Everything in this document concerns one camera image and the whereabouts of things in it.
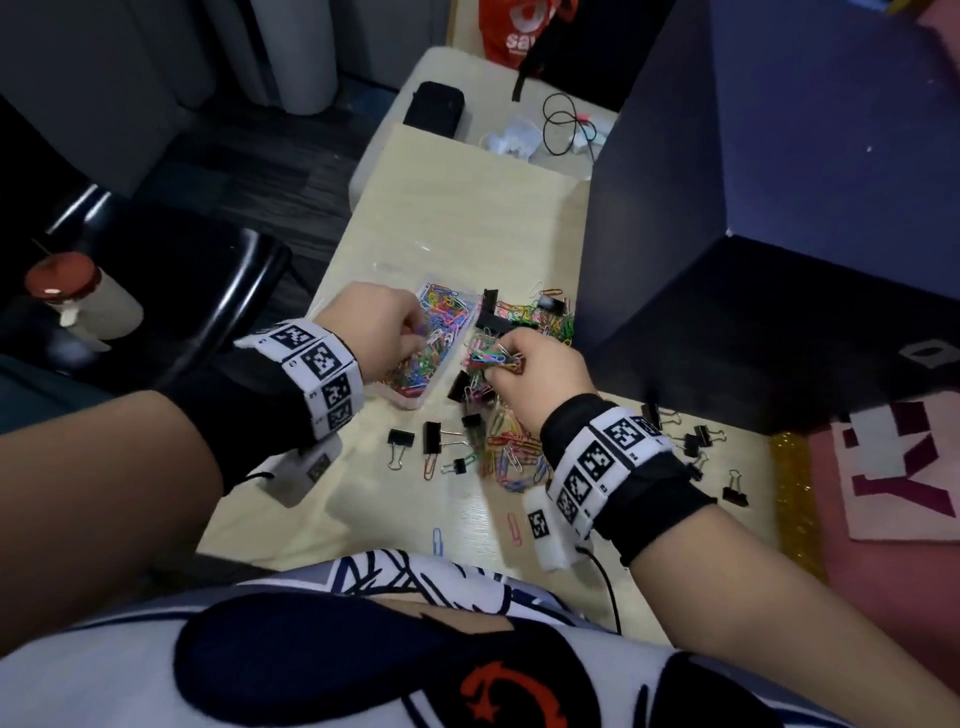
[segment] dark blue box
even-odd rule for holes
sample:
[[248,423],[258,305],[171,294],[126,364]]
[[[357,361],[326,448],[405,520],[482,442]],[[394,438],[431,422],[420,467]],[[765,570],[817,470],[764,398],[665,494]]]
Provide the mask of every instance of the dark blue box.
[[960,81],[843,0],[678,0],[597,160],[597,386],[763,433],[960,382]]

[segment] black pouch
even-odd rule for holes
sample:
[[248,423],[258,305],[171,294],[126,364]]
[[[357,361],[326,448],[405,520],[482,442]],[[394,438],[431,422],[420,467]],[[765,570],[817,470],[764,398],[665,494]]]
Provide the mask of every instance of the black pouch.
[[453,86],[424,81],[414,92],[403,123],[452,139],[464,115],[464,92]]

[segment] light wood tabletop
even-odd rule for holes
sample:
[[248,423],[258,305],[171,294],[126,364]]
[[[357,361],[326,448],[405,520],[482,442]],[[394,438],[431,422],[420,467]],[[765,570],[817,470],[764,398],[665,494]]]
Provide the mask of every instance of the light wood tabletop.
[[[391,133],[359,206],[311,304],[316,313],[351,280],[416,288],[431,281],[476,292],[497,288],[500,299],[527,303],[530,291],[562,288],[576,300],[589,182],[498,157],[409,127]],[[461,408],[446,398],[458,367],[450,367],[422,409],[403,411],[368,395],[342,431],[344,452],[303,502],[284,508],[251,481],[217,508],[199,551],[284,570],[376,547],[443,556],[499,570],[550,589],[588,617],[612,626],[607,590],[596,567],[544,573],[533,549],[520,496],[467,474],[423,479],[424,421],[459,428]],[[637,402],[612,398],[638,408]],[[749,508],[721,500],[764,542],[776,547],[773,465],[761,435],[684,416],[667,425],[682,436],[694,425],[723,429],[727,442],[709,449],[700,487],[720,496],[729,469],[743,473]],[[387,468],[391,427],[417,433],[399,472]],[[451,460],[445,453],[441,465]],[[521,544],[508,519],[514,514]],[[611,577],[624,634],[665,643],[666,637],[615,551],[594,536]]]

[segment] right hand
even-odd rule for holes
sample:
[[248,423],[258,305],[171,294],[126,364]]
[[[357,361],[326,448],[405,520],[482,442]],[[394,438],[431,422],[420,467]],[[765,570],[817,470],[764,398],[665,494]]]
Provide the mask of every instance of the right hand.
[[500,344],[508,352],[523,354],[523,374],[493,367],[487,370],[487,381],[531,434],[540,437],[546,419],[571,397],[596,394],[584,358],[556,339],[516,328]]

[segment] cable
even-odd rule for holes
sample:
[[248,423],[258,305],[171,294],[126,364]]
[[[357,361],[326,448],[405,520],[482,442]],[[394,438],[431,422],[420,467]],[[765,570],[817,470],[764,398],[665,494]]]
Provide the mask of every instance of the cable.
[[616,608],[616,597],[613,595],[613,584],[610,583],[610,578],[607,576],[607,570],[601,566],[600,561],[590,551],[582,546],[576,546],[575,548],[580,553],[585,554],[590,561],[597,565],[597,569],[599,569],[600,573],[603,575],[603,580],[607,582],[607,591],[610,592],[610,604],[613,605],[613,619],[616,621],[616,633],[622,636],[623,630],[620,629],[620,611]]
[[[570,108],[573,109],[573,111],[567,111],[566,109],[557,109],[556,111],[547,113],[546,112],[547,102],[550,101],[550,99],[552,99],[554,96],[563,96],[568,102],[570,102]],[[590,152],[590,161],[595,162],[597,160],[596,155],[593,153],[593,140],[597,137],[597,128],[593,126],[592,121],[587,120],[585,122],[580,120],[580,118],[577,116],[577,107],[573,103],[573,99],[568,94],[565,94],[562,91],[556,91],[554,93],[551,93],[549,96],[543,99],[542,111],[543,111],[543,148],[546,149],[547,152],[549,152],[554,157],[562,157],[563,155],[565,155],[567,152],[573,149],[573,140],[577,136],[577,130],[576,129],[573,130],[573,134],[570,136],[570,141],[567,143],[566,147],[562,152],[554,152],[552,149],[550,149],[550,145],[546,143],[546,128],[551,124],[558,127],[565,126],[566,124],[573,124],[579,127],[580,131],[584,133],[584,139],[587,140],[587,149]],[[565,115],[566,119],[564,121],[557,121],[556,120],[557,117],[561,115]],[[593,136],[587,133],[588,127],[593,132]]]

